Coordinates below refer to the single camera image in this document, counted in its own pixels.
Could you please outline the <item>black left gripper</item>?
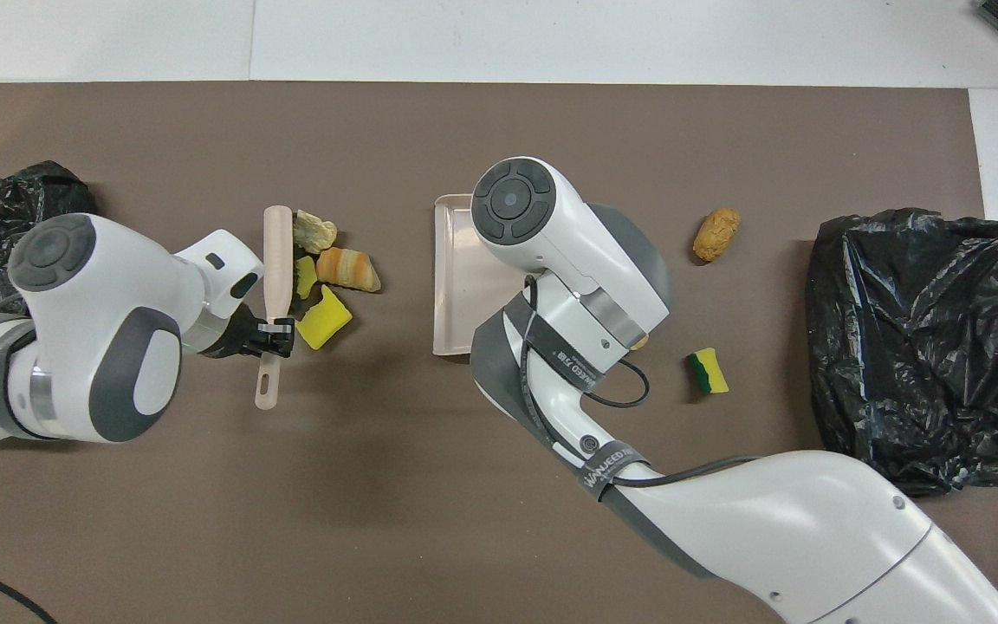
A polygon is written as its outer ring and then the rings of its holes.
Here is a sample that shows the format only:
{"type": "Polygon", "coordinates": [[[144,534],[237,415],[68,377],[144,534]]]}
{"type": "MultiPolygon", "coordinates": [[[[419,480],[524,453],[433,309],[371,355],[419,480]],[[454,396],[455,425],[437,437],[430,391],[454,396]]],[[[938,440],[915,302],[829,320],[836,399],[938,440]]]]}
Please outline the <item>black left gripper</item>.
{"type": "Polygon", "coordinates": [[[261,317],[250,312],[249,305],[241,303],[227,321],[221,336],[204,351],[204,356],[212,359],[230,358],[233,355],[260,358],[261,355],[272,354],[278,358],[289,358],[294,347],[293,336],[262,335],[292,335],[294,324],[293,319],[264,322],[261,317]]]}

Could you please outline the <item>beige hand brush black bristles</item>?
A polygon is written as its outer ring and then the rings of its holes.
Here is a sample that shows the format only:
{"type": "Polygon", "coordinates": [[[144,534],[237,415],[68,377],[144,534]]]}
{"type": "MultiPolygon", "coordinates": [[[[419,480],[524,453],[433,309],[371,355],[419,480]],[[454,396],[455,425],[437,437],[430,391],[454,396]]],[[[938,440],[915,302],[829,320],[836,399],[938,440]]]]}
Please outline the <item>beige hand brush black bristles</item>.
{"type": "MultiPolygon", "coordinates": [[[[285,205],[272,205],[262,215],[265,321],[293,319],[289,312],[295,293],[293,216],[293,211],[285,205]]],[[[292,335],[267,336],[293,336],[295,339],[295,325],[292,335]]],[[[257,408],[267,411],[276,406],[284,359],[272,354],[261,355],[255,392],[257,408]]]]}

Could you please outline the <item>orange cream striped foam piece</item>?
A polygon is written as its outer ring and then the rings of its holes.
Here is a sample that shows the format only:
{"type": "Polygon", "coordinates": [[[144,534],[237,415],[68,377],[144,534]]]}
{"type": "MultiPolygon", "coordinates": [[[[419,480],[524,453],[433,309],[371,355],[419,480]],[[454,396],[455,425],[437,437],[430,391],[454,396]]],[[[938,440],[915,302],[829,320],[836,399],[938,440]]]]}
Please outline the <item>orange cream striped foam piece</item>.
{"type": "Polygon", "coordinates": [[[318,280],[346,289],[380,292],[383,288],[375,265],[367,253],[330,246],[315,264],[318,280]]]}

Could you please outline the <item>beige plastic dustpan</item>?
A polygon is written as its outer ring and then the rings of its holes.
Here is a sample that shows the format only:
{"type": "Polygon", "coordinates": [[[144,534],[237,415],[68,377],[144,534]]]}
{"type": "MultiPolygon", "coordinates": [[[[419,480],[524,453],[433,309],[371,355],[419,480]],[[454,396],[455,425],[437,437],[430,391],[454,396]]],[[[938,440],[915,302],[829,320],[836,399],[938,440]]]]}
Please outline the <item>beige plastic dustpan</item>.
{"type": "Polygon", "coordinates": [[[480,324],[516,293],[524,274],[496,259],[476,235],[471,195],[433,205],[433,341],[438,356],[467,354],[480,324]]]}

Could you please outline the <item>yellow sponge with green layer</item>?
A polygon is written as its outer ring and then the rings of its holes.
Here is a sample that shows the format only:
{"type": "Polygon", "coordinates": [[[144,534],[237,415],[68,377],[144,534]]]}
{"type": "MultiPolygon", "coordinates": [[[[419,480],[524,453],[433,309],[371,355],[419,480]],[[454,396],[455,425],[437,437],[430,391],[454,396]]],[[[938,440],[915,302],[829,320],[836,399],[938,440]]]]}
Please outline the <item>yellow sponge with green layer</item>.
{"type": "Polygon", "coordinates": [[[701,348],[686,358],[700,391],[705,394],[728,393],[729,384],[718,363],[715,348],[701,348]]]}

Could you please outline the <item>brown nugget shaped foam piece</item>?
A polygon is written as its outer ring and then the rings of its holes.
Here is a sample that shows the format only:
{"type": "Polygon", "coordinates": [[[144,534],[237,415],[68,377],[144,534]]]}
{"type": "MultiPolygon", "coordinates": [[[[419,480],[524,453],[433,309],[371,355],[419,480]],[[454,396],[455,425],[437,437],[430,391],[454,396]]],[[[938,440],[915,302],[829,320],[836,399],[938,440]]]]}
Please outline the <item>brown nugget shaped foam piece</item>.
{"type": "Polygon", "coordinates": [[[732,208],[712,211],[698,226],[692,249],[697,259],[710,263],[723,256],[742,221],[741,214],[732,208]]]}

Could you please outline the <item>brown table mat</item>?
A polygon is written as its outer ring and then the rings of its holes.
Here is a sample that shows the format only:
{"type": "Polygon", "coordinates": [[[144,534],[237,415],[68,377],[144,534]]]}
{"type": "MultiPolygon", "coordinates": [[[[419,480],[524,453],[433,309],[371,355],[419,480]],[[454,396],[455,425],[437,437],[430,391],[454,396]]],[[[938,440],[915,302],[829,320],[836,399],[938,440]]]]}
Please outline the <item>brown table mat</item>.
{"type": "Polygon", "coordinates": [[[298,345],[184,363],[131,443],[0,444],[0,580],[61,624],[779,624],[666,561],[431,351],[433,202],[545,159],[645,231],[673,309],[633,356],[645,406],[587,410],[660,471],[820,445],[804,282],[829,218],[981,216],[962,88],[313,82],[0,83],[0,175],[52,159],[104,216],[178,251],[262,211],[335,221],[377,295],[298,345]],[[741,214],[723,256],[692,245],[741,214]],[[728,393],[688,354],[715,348],[728,393]]]}

